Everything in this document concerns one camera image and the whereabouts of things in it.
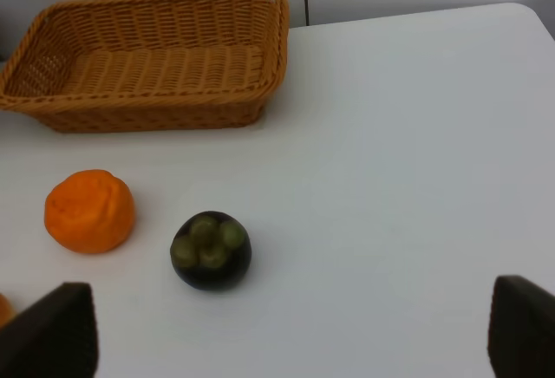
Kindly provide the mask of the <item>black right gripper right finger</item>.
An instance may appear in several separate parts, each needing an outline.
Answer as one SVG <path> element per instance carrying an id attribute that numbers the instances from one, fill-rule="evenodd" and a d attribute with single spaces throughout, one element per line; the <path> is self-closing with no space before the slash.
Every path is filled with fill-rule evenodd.
<path id="1" fill-rule="evenodd" d="M 554 295 L 522 276 L 497 277 L 487 353 L 498 378 L 552 378 Z"/>

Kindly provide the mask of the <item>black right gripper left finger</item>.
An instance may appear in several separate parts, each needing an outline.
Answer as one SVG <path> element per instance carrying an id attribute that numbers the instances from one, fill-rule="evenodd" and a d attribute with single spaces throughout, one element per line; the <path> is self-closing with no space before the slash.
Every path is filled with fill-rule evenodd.
<path id="1" fill-rule="evenodd" d="M 2 377 L 93 377 L 98 363 L 88 283 L 61 284 L 1 328 Z"/>

